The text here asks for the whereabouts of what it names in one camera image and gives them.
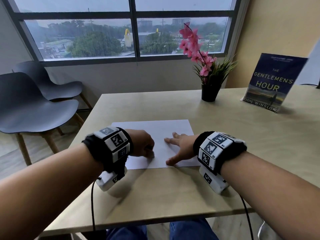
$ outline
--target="jeans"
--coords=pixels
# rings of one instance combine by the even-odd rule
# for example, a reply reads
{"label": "jeans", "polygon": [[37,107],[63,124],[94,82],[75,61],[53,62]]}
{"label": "jeans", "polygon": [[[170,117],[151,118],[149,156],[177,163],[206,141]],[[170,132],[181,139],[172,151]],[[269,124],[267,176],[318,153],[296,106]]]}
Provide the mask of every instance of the jeans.
{"label": "jeans", "polygon": [[[146,226],[110,229],[106,240],[148,240]],[[170,222],[170,240],[219,240],[205,218]]]}

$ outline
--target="chair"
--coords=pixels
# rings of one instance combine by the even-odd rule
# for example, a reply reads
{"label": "chair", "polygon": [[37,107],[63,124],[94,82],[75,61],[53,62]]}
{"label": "chair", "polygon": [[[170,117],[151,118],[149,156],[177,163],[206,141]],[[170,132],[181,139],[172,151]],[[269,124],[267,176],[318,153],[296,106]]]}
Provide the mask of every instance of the chair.
{"label": "chair", "polygon": [[25,73],[0,75],[0,131],[16,134],[27,166],[31,161],[22,134],[42,136],[52,152],[58,153],[51,134],[72,117],[83,125],[76,113],[78,104],[74,99],[56,103],[47,100]]}
{"label": "chair", "polygon": [[67,100],[78,95],[86,103],[89,109],[92,106],[82,94],[83,84],[80,81],[73,81],[66,84],[58,85],[50,80],[47,70],[38,61],[26,61],[16,64],[13,72],[23,72],[30,76],[37,84],[42,95],[47,100]]}

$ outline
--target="window frame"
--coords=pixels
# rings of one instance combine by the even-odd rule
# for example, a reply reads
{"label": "window frame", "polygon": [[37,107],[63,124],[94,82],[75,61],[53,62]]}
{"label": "window frame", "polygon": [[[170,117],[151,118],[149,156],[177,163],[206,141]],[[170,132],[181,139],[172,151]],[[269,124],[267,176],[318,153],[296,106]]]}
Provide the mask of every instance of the window frame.
{"label": "window frame", "polygon": [[[236,27],[239,18],[239,9],[242,1],[247,0],[232,0],[232,10],[214,10],[214,11],[136,11],[135,0],[129,0],[129,12],[20,12],[14,0],[2,0],[7,12],[9,13],[15,27],[17,28],[23,42],[25,43],[33,60],[40,61],[45,67],[60,67],[60,66],[76,66],[90,64],[108,64],[122,62],[141,62],[141,61],[161,61],[161,60],[184,60],[189,59],[182,54],[159,54],[159,55],[140,55],[138,24],[137,19],[145,18],[205,18],[205,17],[227,17],[226,31],[222,42],[221,52],[214,54],[221,58],[228,56],[228,51],[234,50],[230,45],[235,45],[232,38],[235,35],[234,31],[240,32]],[[50,60],[45,61],[40,54],[40,51],[26,25],[25,20],[87,20],[87,19],[130,19],[133,33],[134,57],[103,57],[84,59],[68,59],[68,60]]]}

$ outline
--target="table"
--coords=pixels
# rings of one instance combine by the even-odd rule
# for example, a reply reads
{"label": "table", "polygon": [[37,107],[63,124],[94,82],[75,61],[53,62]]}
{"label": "table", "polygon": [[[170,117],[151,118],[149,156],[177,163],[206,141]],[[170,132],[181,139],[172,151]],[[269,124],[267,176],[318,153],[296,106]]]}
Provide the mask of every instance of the table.
{"label": "table", "polygon": [[[214,103],[202,101],[201,90],[103,94],[71,146],[112,122],[188,119],[195,134],[241,138],[251,153],[319,187],[320,90],[293,86],[278,114],[239,101],[245,91],[222,89]],[[91,231],[90,193],[91,186],[42,235]],[[244,213],[238,194],[214,193],[198,167],[129,170],[108,192],[96,185],[93,198],[97,230]]]}

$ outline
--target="yellow wall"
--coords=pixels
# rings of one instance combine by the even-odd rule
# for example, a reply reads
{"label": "yellow wall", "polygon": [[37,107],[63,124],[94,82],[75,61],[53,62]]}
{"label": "yellow wall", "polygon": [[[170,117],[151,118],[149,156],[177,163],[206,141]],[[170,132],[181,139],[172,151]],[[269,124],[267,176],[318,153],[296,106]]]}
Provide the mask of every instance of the yellow wall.
{"label": "yellow wall", "polygon": [[320,0],[251,0],[226,88],[247,87],[261,53],[307,57],[320,38]]}

